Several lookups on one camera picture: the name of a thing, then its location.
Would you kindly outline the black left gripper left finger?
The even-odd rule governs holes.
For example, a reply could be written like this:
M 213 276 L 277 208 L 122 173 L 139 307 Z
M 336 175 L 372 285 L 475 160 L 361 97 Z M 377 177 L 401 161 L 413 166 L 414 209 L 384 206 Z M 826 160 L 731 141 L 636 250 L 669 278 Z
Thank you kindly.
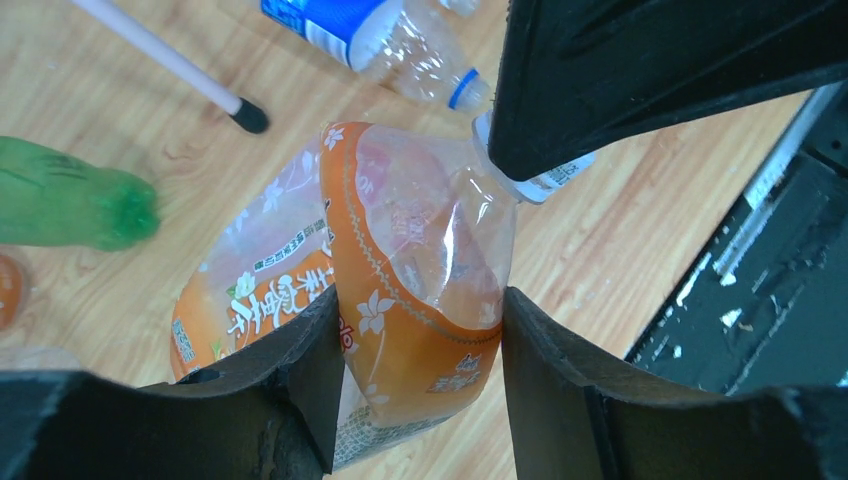
M 338 299 L 183 380 L 132 388 L 88 371 L 1 375 L 5 479 L 320 479 L 344 361 Z

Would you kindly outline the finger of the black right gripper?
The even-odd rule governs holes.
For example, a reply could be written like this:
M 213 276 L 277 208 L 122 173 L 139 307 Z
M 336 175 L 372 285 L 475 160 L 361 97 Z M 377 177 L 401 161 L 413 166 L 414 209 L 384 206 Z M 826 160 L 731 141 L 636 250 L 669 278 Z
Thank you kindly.
M 513 1 L 489 156 L 527 180 L 624 138 L 846 77 L 844 0 Z

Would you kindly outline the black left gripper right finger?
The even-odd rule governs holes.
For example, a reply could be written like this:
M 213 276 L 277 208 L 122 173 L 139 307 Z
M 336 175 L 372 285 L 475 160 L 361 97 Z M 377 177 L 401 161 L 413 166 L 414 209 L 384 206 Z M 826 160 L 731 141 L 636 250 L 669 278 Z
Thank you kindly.
M 506 290 L 502 361 L 521 479 L 843 479 L 847 391 L 725 396 L 625 362 Z

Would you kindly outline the Pepsi bottle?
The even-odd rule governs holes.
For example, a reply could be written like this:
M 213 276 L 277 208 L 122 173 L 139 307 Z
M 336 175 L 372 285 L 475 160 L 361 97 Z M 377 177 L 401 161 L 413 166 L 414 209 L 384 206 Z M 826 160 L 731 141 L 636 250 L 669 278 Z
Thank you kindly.
M 459 112 L 490 86 L 428 1 L 253 1 L 263 15 L 351 71 L 410 100 Z

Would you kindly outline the orange tea bottle crushed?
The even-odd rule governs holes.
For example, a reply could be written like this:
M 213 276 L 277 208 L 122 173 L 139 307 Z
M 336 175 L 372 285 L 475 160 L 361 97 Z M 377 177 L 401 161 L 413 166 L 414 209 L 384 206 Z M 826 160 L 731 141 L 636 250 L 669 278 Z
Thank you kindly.
M 500 342 L 517 199 L 466 141 L 331 124 L 231 221 L 173 310 L 176 379 L 338 293 L 345 370 L 334 466 L 448 420 L 480 395 Z

